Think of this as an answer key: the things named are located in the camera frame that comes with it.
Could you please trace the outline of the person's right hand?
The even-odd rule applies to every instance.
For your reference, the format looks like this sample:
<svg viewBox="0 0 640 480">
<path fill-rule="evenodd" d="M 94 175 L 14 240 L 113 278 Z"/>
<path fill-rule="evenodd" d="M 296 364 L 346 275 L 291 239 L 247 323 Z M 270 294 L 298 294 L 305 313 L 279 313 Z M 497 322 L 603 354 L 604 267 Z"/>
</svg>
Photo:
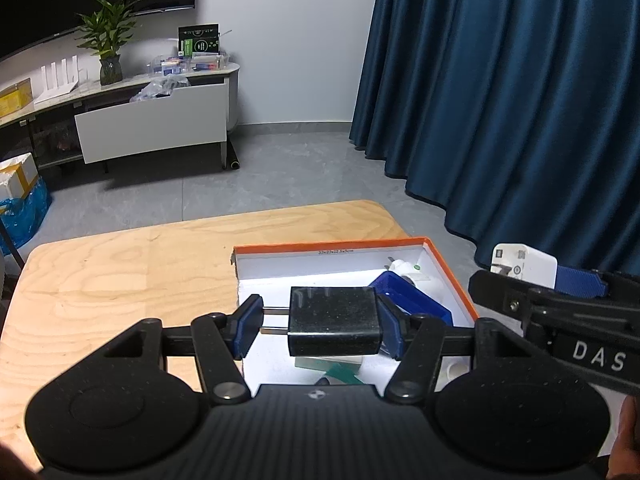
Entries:
<svg viewBox="0 0 640 480">
<path fill-rule="evenodd" d="M 639 478 L 639 443 L 636 440 L 638 420 L 637 399 L 626 396 L 620 408 L 617 436 L 608 459 L 607 479 Z"/>
</svg>

